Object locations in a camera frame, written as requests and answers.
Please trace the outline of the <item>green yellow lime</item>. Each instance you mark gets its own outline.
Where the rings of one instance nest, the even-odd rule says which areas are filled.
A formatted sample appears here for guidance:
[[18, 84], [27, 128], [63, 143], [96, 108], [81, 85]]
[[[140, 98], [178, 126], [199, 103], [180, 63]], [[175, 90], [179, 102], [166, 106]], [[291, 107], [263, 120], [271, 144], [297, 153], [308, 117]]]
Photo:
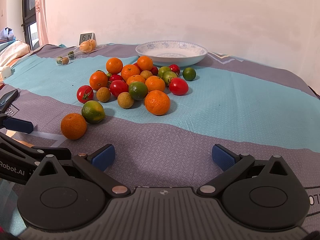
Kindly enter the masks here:
[[103, 106], [94, 100], [84, 103], [81, 115], [89, 124], [97, 124], [104, 120], [106, 116]]

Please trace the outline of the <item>brown longan fruit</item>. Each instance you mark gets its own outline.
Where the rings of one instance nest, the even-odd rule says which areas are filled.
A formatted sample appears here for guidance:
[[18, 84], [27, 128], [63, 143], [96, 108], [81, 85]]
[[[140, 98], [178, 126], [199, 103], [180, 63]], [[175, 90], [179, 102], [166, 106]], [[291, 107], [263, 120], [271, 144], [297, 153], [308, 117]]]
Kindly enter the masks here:
[[111, 97], [111, 92], [107, 87], [101, 87], [96, 93], [97, 100], [100, 102], [108, 102]]
[[135, 101], [131, 98], [129, 92], [122, 92], [117, 97], [118, 105], [123, 109], [129, 109], [133, 106]]

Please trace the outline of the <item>red tomato with stem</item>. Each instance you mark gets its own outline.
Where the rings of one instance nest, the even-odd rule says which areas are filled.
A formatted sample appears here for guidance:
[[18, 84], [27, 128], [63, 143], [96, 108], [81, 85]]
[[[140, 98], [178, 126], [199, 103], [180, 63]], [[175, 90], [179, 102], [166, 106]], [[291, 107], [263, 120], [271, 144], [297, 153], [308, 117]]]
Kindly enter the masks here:
[[93, 100], [94, 91], [91, 86], [83, 85], [77, 90], [76, 97], [80, 103], [86, 103], [90, 100]]

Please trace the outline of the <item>dark green lime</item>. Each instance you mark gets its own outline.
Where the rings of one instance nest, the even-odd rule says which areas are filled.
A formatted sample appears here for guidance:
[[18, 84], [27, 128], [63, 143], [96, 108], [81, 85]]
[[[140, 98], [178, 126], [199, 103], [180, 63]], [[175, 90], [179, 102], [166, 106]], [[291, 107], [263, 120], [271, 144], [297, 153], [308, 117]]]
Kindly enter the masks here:
[[143, 82], [132, 82], [129, 84], [129, 94], [133, 100], [143, 100], [148, 94], [148, 87]]

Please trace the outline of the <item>large orange tangerine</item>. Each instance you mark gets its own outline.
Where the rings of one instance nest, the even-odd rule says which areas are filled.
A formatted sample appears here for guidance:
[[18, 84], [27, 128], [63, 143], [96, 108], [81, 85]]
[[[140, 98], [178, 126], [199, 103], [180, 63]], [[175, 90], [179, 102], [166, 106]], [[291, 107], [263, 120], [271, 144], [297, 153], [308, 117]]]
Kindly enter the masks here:
[[170, 98], [160, 90], [153, 90], [145, 97], [144, 105], [151, 114], [164, 115], [170, 109]]

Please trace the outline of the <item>yellow pepino melon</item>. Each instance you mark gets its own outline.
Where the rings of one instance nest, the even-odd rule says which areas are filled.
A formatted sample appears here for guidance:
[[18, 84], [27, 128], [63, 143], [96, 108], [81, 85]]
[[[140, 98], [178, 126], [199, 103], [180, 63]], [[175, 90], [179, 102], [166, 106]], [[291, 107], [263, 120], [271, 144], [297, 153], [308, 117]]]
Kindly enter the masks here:
[[89, 41], [84, 41], [80, 44], [79, 49], [83, 53], [89, 53], [92, 51], [92, 44]]
[[96, 47], [96, 41], [94, 39], [90, 39], [89, 43], [91, 44], [92, 49], [94, 49]]

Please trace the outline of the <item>pale green lime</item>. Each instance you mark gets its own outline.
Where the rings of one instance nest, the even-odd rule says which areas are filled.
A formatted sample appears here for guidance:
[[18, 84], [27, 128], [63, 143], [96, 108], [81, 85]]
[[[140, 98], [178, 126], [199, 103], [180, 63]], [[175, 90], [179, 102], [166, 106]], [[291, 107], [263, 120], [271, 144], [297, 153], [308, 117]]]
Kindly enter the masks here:
[[165, 82], [165, 84], [168, 86], [170, 85], [172, 79], [176, 77], [178, 77], [178, 75], [175, 72], [167, 71], [167, 72], [164, 72], [162, 79]]

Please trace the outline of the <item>pile of clothes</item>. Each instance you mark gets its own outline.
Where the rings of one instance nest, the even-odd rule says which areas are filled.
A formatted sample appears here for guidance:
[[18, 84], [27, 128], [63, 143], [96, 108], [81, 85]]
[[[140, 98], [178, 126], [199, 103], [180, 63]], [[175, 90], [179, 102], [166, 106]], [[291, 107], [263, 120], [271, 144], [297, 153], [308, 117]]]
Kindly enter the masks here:
[[1, 68], [12, 66], [29, 53], [29, 45], [18, 40], [11, 28], [6, 27], [1, 30]]

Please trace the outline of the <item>small green kumquat in tray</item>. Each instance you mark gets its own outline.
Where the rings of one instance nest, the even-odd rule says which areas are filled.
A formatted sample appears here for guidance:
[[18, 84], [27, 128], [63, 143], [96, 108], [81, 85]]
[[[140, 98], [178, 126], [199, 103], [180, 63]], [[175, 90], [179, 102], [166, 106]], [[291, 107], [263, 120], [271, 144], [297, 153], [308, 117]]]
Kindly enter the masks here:
[[62, 64], [62, 57], [61, 56], [57, 57], [56, 62], [57, 64]]

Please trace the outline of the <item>small brown fruit in tray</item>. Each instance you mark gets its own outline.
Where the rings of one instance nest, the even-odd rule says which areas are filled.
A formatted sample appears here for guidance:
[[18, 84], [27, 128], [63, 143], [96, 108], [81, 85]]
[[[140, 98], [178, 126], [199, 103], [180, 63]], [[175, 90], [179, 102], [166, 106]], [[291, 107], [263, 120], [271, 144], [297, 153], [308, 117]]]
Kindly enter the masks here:
[[69, 63], [69, 58], [68, 58], [68, 57], [63, 57], [63, 58], [61, 59], [61, 63], [62, 63], [63, 65], [68, 64], [68, 63]]

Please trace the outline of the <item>small green lime in tray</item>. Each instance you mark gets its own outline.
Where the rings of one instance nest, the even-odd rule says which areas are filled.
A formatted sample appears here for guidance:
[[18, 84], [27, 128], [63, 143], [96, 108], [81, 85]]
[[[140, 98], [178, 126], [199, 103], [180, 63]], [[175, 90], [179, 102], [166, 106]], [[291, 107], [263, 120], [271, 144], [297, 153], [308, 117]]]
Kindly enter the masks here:
[[74, 60], [74, 51], [70, 51], [68, 53], [68, 58], [69, 58], [69, 60]]

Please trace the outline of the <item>clear plastic fruit tray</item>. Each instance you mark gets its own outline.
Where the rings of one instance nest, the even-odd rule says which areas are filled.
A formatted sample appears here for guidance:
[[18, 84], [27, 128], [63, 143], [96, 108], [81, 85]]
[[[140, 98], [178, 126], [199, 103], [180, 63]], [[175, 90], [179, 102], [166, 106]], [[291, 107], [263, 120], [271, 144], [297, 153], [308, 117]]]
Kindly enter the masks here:
[[[98, 52], [99, 50], [101, 50], [101, 49], [103, 49], [103, 48], [104, 48], [104, 45], [97, 45], [94, 49], [92, 49], [91, 52], [89, 52], [89, 53], [83, 53], [83, 52], [80, 51], [79, 47], [76, 47], [75, 49], [71, 50], [71, 51], [74, 51], [74, 60], [69, 60], [69, 63], [72, 63], [72, 62], [74, 62], [74, 61], [77, 60], [77, 59], [82, 59], [82, 58], [86, 58], [86, 57], [88, 57], [88, 56], [93, 56], [94, 53]], [[61, 54], [61, 55], [59, 55], [59, 56], [61, 56], [61, 57], [68, 57], [68, 53], [69, 53], [69, 52], [65, 52], [65, 53], [63, 53], [63, 54]]]

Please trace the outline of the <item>white digital clock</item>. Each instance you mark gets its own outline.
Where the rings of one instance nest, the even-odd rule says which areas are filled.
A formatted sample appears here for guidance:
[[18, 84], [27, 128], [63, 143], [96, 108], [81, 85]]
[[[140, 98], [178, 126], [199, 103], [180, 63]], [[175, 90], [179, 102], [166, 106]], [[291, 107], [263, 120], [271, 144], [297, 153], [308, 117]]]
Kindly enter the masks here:
[[82, 42], [88, 41], [88, 40], [96, 40], [95, 33], [90, 32], [90, 33], [82, 33], [82, 34], [80, 34], [79, 45], [82, 44]]

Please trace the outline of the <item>white blue patterned bowl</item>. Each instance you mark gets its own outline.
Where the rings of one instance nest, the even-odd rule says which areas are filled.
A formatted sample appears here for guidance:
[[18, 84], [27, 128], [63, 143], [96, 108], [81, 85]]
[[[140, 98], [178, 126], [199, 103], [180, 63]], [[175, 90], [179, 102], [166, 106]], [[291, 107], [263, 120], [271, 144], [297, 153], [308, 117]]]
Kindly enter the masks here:
[[159, 67], [176, 64], [192, 66], [205, 58], [208, 50], [198, 44], [183, 41], [163, 40], [146, 42], [136, 46], [139, 56], [147, 56]]

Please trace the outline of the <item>dark window frame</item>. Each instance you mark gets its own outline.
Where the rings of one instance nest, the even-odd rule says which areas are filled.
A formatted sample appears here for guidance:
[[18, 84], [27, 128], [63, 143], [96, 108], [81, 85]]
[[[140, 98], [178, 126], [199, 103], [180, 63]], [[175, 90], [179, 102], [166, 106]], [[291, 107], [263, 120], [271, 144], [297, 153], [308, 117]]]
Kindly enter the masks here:
[[31, 50], [39, 48], [39, 37], [36, 23], [35, 0], [22, 0], [22, 27], [25, 42]]

